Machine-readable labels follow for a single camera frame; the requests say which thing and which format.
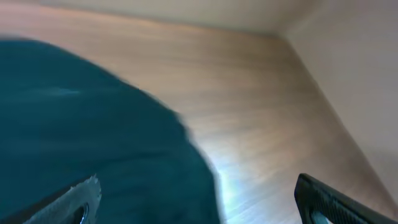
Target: teal blanket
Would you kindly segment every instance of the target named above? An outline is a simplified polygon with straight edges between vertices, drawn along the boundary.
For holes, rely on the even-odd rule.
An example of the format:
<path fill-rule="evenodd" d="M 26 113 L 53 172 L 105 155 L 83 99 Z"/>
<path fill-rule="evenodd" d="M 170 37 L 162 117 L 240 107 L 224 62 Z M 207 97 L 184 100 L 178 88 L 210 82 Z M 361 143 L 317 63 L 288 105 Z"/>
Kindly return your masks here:
<path fill-rule="evenodd" d="M 92 174 L 99 224 L 220 223 L 173 111 L 58 47 L 0 41 L 0 219 Z"/>

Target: floor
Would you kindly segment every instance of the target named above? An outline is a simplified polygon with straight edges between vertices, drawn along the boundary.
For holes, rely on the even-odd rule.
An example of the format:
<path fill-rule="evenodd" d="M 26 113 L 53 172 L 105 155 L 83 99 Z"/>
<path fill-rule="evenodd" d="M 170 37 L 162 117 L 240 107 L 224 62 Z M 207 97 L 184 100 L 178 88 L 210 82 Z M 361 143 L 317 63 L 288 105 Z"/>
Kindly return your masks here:
<path fill-rule="evenodd" d="M 5 3 L 0 34 L 66 48 L 178 111 L 218 172 L 230 224 L 300 223 L 293 191 L 301 172 L 394 216 L 396 207 L 283 40 Z"/>

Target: wall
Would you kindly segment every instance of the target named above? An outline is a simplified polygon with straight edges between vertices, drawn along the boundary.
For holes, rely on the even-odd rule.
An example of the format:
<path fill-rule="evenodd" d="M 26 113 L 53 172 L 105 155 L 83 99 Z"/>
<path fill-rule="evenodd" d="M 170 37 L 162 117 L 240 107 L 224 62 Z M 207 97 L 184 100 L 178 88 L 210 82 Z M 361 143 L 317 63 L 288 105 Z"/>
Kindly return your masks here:
<path fill-rule="evenodd" d="M 316 0 L 23 0 L 207 27 L 275 34 Z"/>
<path fill-rule="evenodd" d="M 398 1 L 326 0 L 285 33 L 398 203 Z"/>

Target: shiny floor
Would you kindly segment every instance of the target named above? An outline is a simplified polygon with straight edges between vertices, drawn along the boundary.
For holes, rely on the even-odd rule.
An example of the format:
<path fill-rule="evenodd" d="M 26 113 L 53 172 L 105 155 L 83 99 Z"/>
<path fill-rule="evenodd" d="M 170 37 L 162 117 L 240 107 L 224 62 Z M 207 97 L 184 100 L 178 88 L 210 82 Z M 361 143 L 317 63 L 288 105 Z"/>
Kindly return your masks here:
<path fill-rule="evenodd" d="M 394 216 L 394 204 L 283 40 L 5 3 L 0 34 L 66 48 L 178 111 L 218 173 L 230 224 L 300 223 L 293 191 L 301 172 Z"/>

